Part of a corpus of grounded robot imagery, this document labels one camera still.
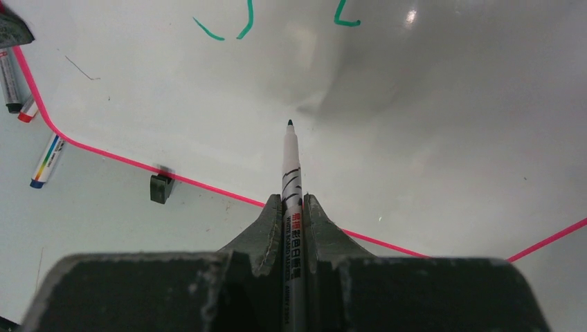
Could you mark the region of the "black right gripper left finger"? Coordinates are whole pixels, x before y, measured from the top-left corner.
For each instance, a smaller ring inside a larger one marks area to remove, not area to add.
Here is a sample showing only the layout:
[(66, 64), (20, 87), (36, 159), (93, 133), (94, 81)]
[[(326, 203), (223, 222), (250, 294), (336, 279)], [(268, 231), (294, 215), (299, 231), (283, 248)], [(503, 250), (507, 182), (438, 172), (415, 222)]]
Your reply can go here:
[(22, 331), (279, 331), (280, 197), (215, 252), (76, 254), (42, 282)]

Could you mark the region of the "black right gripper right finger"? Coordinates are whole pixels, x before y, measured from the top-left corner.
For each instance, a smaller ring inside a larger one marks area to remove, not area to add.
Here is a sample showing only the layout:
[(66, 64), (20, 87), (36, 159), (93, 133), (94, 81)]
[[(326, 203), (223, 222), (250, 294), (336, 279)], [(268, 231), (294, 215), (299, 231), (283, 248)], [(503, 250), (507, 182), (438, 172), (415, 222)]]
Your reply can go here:
[(521, 272), (490, 257), (380, 257), (304, 197), (310, 331), (549, 331)]

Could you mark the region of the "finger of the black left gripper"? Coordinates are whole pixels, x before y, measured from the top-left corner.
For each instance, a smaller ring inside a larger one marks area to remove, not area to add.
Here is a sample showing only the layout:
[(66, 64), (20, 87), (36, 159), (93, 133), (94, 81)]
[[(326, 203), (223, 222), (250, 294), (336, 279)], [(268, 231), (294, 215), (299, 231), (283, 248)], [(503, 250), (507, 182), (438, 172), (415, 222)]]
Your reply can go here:
[(1, 13), (1, 48), (31, 44), (34, 40), (23, 20), (10, 13)]

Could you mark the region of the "green whiteboard marker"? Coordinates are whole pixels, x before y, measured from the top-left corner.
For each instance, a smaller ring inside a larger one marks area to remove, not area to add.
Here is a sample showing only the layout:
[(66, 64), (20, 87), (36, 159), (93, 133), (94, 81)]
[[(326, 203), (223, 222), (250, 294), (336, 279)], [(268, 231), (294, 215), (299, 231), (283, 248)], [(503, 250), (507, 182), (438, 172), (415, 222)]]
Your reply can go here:
[(302, 174), (298, 137), (288, 120), (282, 164), (283, 305), (282, 330), (306, 331)]

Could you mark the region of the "pink-framed whiteboard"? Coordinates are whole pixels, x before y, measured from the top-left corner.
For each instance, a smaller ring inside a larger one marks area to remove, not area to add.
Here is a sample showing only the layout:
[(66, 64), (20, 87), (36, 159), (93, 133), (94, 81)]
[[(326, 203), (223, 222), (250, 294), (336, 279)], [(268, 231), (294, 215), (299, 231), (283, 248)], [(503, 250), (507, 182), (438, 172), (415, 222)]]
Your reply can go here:
[(72, 145), (260, 203), (288, 120), (348, 230), (522, 255), (586, 218), (585, 1), (4, 1)]

